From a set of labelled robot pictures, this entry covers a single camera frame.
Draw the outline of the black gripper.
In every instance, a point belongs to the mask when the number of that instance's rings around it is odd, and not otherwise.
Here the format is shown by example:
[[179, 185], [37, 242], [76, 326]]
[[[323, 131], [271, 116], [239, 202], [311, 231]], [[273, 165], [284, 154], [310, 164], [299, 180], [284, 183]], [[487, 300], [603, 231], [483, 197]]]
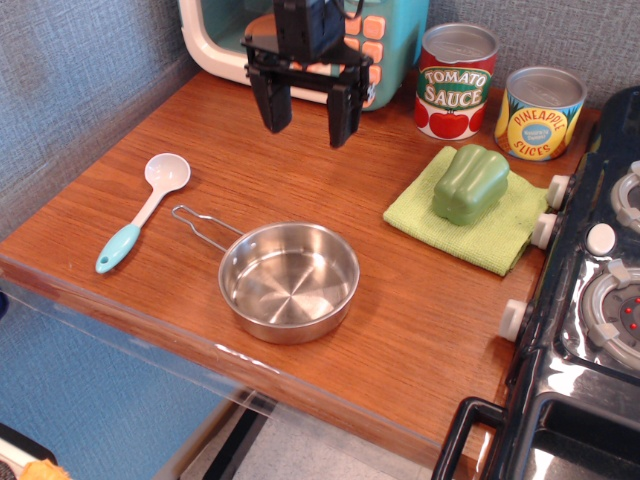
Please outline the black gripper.
[[265, 127], [284, 130], [292, 120], [293, 87], [328, 93], [330, 145], [342, 147], [359, 128], [362, 100], [372, 97], [372, 59], [348, 46], [346, 22], [362, 11], [342, 1], [275, 1], [278, 50], [248, 44], [246, 73]]

